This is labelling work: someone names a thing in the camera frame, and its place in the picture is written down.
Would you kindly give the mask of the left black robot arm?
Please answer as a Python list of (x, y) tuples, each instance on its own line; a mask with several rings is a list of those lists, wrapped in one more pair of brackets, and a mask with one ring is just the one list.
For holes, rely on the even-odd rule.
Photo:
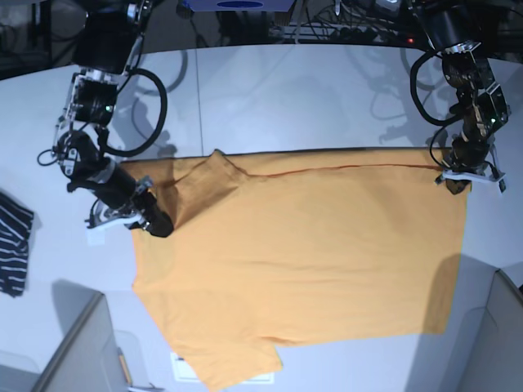
[[(473, 182), (495, 184), (504, 193), (507, 184), (498, 168), (494, 135), (507, 123), (510, 109), (488, 58), (481, 52), (480, 31), (471, 12), (463, 1), (411, 1), (409, 10), (431, 47), (409, 73), (413, 103), (421, 116), (441, 131), (456, 122), (463, 124), (449, 152), (436, 161), (442, 170), (436, 183), (445, 184), (453, 195)], [(445, 81), (458, 99), (446, 119), (432, 117), (418, 97), (418, 71), (435, 56), (440, 57)]]

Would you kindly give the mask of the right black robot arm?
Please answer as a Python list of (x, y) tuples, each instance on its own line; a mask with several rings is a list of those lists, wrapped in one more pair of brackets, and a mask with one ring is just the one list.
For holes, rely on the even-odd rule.
[[(104, 229), (122, 224), (142, 229), (157, 238), (172, 234), (170, 216), (161, 210), (151, 192), (149, 176), (136, 180), (117, 158), (144, 153), (159, 138), (168, 112), (168, 94), (160, 78), (140, 68), (145, 30), (153, 1), (83, 1), (87, 11), (73, 62), (79, 67), (69, 86), (62, 114), (57, 120), (49, 152), (68, 179), (67, 190), (91, 192), (93, 203), (87, 228)], [(109, 144), (109, 124), (118, 96), (131, 78), (142, 76), (157, 88), (159, 118), (152, 134), (134, 149)]]

